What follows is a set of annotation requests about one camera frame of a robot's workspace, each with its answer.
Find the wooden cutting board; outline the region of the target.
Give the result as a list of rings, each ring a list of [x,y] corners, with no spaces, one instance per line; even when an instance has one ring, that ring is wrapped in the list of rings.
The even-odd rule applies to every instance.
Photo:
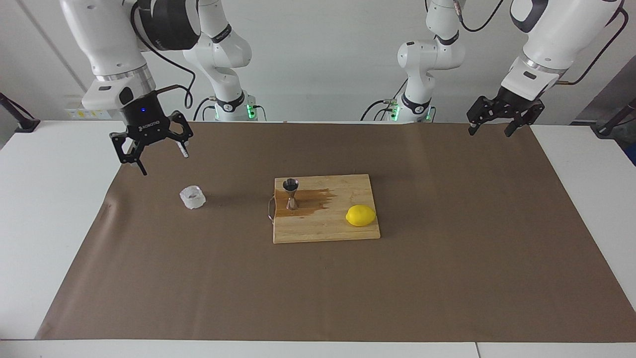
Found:
[[[299,181],[296,201],[299,208],[286,208],[288,195],[283,189],[286,177],[275,178],[276,217],[273,243],[340,242],[372,240],[381,237],[377,219],[370,225],[348,224],[345,214],[354,205],[375,209],[372,182],[367,173],[332,176],[295,177]]]

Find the brown paper table mat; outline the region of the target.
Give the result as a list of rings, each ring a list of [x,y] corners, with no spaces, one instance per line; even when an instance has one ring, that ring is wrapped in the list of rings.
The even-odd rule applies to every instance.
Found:
[[[121,166],[36,338],[636,342],[530,128],[193,123]],[[381,237],[275,244],[275,178],[370,176]],[[200,186],[204,206],[179,193]]]

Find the steel double jigger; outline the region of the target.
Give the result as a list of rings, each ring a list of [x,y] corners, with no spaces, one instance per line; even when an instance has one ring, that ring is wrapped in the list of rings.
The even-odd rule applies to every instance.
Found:
[[[299,181],[297,179],[288,178],[283,181],[283,189],[288,195],[288,202],[286,208],[290,211],[295,211],[299,208],[295,195],[299,188]]]

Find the white wall socket strip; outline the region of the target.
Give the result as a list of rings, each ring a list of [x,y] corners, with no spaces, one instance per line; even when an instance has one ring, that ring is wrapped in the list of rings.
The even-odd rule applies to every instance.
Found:
[[[112,120],[108,111],[86,109],[81,102],[81,96],[67,95],[64,97],[65,111],[75,120]]]

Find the yellow lemon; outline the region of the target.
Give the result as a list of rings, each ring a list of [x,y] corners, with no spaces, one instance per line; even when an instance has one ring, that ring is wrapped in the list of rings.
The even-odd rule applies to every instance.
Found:
[[[345,214],[348,224],[355,227],[364,227],[372,224],[376,220],[375,210],[367,205],[351,206]]]

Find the black table clamp stand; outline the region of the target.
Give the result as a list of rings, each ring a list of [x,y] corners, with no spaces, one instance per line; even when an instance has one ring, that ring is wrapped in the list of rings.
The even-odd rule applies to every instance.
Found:
[[[600,139],[613,139],[613,130],[618,127],[630,124],[636,120],[636,97],[631,99],[625,106],[614,110],[611,118],[601,120],[591,125],[591,130]]]
[[[0,91],[0,106],[17,121],[18,127],[14,130],[16,133],[34,132],[41,123],[41,120],[35,118],[27,109],[7,97],[2,91]]]

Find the clear textured glass cup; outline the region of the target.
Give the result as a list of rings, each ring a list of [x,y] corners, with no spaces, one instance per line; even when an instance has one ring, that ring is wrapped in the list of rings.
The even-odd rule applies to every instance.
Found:
[[[198,209],[206,203],[206,197],[200,186],[191,185],[184,188],[179,197],[188,209]]]

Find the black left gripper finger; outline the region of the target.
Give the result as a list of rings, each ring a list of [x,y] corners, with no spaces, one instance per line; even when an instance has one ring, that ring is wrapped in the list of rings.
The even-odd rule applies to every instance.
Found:
[[[493,100],[485,96],[479,96],[470,109],[468,109],[467,118],[470,123],[468,132],[471,136],[475,136],[481,125],[493,120],[492,105]]]
[[[506,137],[511,137],[517,129],[525,125],[532,125],[536,122],[536,109],[534,106],[524,111],[515,111],[511,122],[504,129]]]

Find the dark grey panel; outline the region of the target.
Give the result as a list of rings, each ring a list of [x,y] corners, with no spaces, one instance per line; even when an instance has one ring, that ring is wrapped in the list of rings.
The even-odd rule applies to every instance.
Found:
[[[570,125],[604,124],[636,97],[636,55],[595,95]]]

